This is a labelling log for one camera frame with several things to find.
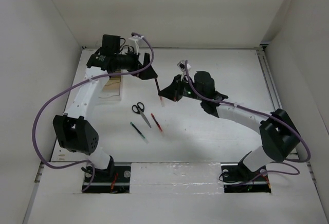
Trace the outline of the green pen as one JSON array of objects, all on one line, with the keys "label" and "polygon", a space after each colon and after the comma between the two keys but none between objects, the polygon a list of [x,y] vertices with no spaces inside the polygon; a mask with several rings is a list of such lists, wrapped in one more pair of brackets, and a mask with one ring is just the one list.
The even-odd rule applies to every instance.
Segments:
[{"label": "green pen", "polygon": [[137,126],[133,123],[130,122],[130,125],[134,128],[134,130],[139,134],[139,136],[144,140],[146,144],[149,144],[149,141],[147,138],[144,136],[144,134],[137,128]]}]

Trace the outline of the red pen with orange cap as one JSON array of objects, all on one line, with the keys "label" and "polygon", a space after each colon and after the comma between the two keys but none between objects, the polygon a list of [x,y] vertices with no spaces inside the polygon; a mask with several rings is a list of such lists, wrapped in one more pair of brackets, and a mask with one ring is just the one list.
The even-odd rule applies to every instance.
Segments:
[{"label": "red pen with orange cap", "polygon": [[156,88],[157,88],[158,96],[159,96],[159,99],[160,99],[160,102],[161,102],[161,106],[162,106],[162,107],[165,107],[165,103],[164,103],[164,101],[163,101],[163,98],[162,98],[162,96],[159,95],[159,93],[160,93],[160,87],[159,87],[158,80],[157,80],[157,78],[155,78],[154,80],[155,80],[155,84],[156,84]]}]

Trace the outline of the red pen clear cap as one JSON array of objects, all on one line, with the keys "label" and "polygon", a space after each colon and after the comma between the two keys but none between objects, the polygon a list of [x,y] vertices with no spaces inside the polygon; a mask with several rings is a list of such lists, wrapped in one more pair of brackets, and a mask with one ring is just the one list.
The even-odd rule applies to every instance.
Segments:
[{"label": "red pen clear cap", "polygon": [[151,113],[151,117],[152,117],[152,119],[154,120],[155,124],[157,125],[159,131],[160,131],[161,133],[163,133],[163,129],[162,129],[162,127],[160,126],[159,122],[156,120],[156,118],[155,118],[155,116],[154,116],[153,113]]}]

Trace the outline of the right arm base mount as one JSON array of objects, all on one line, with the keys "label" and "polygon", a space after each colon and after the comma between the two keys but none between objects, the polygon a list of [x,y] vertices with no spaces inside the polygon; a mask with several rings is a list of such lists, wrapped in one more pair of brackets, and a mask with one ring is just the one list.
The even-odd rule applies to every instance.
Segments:
[{"label": "right arm base mount", "polygon": [[250,172],[237,163],[224,163],[221,170],[218,179],[223,183],[224,193],[271,193],[266,166]]}]

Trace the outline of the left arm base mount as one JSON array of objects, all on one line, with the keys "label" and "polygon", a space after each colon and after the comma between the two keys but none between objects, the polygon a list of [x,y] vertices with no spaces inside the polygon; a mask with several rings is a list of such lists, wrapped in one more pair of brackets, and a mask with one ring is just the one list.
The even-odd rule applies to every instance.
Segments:
[{"label": "left arm base mount", "polygon": [[130,192],[131,164],[115,164],[113,176],[96,170],[93,180],[90,165],[82,167],[81,170],[84,172],[83,193],[128,194]]}]

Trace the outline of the black handled scissors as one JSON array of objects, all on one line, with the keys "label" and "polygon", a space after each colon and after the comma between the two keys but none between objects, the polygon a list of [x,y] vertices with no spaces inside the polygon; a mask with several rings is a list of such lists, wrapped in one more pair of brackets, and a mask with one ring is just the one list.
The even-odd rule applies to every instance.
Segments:
[{"label": "black handled scissors", "polygon": [[145,123],[148,125],[149,128],[151,128],[151,124],[147,117],[144,114],[145,105],[142,102],[137,102],[136,104],[132,105],[132,111],[138,115],[141,115],[142,119],[145,121]]}]

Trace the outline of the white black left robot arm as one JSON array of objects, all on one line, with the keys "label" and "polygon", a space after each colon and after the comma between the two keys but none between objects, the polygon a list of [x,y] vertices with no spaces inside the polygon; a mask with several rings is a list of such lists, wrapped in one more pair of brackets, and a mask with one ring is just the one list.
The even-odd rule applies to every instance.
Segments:
[{"label": "white black left robot arm", "polygon": [[141,80],[157,78],[151,66],[153,53],[145,53],[139,61],[139,43],[145,37],[132,33],[128,51],[123,53],[121,37],[103,35],[102,46],[90,56],[86,64],[84,83],[79,86],[73,103],[62,115],[53,119],[54,131],[61,148],[82,153],[103,181],[114,177],[114,160],[99,146],[99,135],[89,119],[92,117],[99,95],[111,77],[129,73]]}]

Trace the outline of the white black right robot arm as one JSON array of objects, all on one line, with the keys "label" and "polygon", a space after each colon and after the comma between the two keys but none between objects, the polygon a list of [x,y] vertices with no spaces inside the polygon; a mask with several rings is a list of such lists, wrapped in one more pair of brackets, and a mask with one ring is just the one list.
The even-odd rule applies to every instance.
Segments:
[{"label": "white black right robot arm", "polygon": [[284,162],[301,142],[301,136],[286,111],[277,109],[267,114],[230,103],[227,95],[216,91],[214,79],[206,71],[198,71],[193,78],[186,73],[178,74],[158,94],[174,102],[182,97],[200,100],[206,113],[233,121],[260,135],[262,144],[245,155],[232,172],[227,172],[230,182],[258,178],[261,168],[272,162]]}]

